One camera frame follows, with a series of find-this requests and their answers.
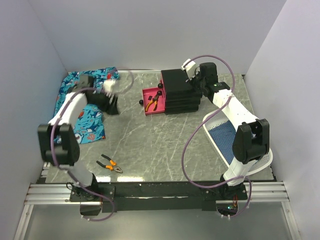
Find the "black drawer cabinet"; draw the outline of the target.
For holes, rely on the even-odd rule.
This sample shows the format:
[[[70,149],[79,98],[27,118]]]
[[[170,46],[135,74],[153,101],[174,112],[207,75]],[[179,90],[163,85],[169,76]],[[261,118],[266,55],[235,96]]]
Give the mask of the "black drawer cabinet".
[[[167,69],[160,73],[166,115],[192,113],[199,110],[203,94],[186,82],[188,76],[183,70]]]

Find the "pink top drawer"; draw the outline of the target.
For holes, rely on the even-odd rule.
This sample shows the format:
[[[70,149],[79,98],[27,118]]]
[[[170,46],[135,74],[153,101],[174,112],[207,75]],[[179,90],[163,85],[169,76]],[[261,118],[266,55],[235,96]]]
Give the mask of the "pink top drawer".
[[[163,88],[164,88],[163,79],[160,79],[160,81],[159,81],[159,83],[158,83],[157,87],[158,87],[159,89],[163,89]]]

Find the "pink drawer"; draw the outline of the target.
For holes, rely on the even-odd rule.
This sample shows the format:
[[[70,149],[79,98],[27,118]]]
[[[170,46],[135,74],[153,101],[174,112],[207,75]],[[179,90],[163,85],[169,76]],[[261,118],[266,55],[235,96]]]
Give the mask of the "pink drawer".
[[[142,99],[139,102],[144,107],[146,116],[165,112],[165,91],[162,88],[152,87],[142,90]]]
[[[160,81],[159,81],[159,83],[158,83],[157,87],[158,87],[159,89],[163,89],[163,88],[164,88],[163,79],[160,79]]]

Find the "pink bottom drawer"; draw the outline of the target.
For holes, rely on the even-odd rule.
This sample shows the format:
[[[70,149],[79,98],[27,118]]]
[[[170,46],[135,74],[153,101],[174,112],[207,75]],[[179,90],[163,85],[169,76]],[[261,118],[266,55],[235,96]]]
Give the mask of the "pink bottom drawer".
[[[142,99],[139,102],[144,107],[146,116],[165,112],[165,91],[162,88],[152,87],[142,90]]]

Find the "yellow black needle-nose pliers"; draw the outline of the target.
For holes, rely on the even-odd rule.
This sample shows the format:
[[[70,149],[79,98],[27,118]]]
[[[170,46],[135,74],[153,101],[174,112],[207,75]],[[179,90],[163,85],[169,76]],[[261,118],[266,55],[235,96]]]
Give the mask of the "yellow black needle-nose pliers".
[[[159,97],[162,96],[162,91],[161,90],[158,90],[156,95],[149,101],[149,103],[146,105],[145,107],[145,111],[148,112],[149,111],[149,108],[152,104],[154,104],[154,108],[153,108],[153,111],[156,111],[157,110],[157,107],[158,107],[158,100],[159,100]]]

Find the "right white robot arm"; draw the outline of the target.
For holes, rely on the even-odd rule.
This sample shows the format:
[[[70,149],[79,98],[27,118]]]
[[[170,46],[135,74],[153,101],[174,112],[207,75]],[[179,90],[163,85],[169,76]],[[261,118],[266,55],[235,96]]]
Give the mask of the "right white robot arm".
[[[186,72],[190,84],[219,108],[215,113],[222,112],[235,130],[233,159],[222,175],[222,180],[227,182],[218,188],[222,198],[231,199],[237,192],[236,186],[244,181],[254,164],[269,153],[270,124],[249,112],[232,89],[225,82],[219,82],[217,66],[213,62],[197,65],[188,59],[181,69]]]

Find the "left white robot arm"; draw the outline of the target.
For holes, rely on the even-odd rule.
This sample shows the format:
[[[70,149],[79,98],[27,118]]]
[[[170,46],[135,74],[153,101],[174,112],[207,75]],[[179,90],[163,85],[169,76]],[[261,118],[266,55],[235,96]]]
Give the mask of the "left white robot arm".
[[[74,126],[87,104],[96,105],[101,111],[115,112],[118,96],[113,89],[115,79],[107,79],[101,88],[94,87],[95,79],[87,74],[79,77],[79,83],[67,90],[65,100],[57,114],[37,128],[42,160],[66,172],[72,180],[74,192],[82,194],[88,201],[101,197],[95,175],[81,162],[80,146]]]

